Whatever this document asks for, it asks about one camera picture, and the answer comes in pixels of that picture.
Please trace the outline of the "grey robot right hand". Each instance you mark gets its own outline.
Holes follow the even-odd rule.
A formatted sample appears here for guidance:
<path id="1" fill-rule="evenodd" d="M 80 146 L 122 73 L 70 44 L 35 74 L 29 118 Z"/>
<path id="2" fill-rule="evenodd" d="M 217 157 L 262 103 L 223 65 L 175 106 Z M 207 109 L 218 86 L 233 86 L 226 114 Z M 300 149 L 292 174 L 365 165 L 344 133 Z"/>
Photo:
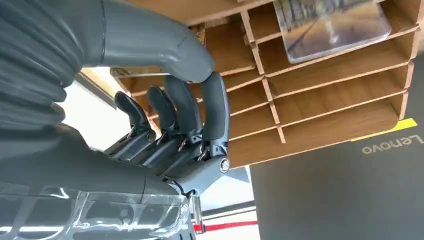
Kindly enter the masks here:
<path id="1" fill-rule="evenodd" d="M 66 88 L 85 67 L 166 72 L 148 100 L 164 136 L 119 91 L 130 131 L 92 149 L 64 124 Z M 189 200 L 226 173 L 230 110 L 215 62 L 189 27 L 124 0 L 0 3 L 0 237 L 166 239 Z"/>

